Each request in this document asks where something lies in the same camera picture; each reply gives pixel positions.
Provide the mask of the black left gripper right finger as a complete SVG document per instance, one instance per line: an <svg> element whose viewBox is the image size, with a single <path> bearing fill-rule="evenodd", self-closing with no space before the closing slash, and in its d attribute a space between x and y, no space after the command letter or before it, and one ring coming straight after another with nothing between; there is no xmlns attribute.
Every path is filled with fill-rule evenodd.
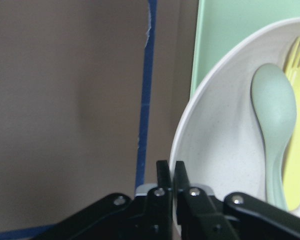
<svg viewBox="0 0 300 240"><path fill-rule="evenodd" d="M299 217L242 192L220 201L209 186L190 184L183 161L173 184L183 240L300 240Z"/></svg>

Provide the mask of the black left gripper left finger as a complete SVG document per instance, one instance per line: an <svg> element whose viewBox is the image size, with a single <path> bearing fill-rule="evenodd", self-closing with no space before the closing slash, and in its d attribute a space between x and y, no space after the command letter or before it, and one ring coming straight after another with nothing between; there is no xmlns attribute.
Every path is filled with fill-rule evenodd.
<svg viewBox="0 0 300 240"><path fill-rule="evenodd" d="M131 199L112 193L59 222L36 240L170 240L172 182L168 162L156 163L157 183Z"/></svg>

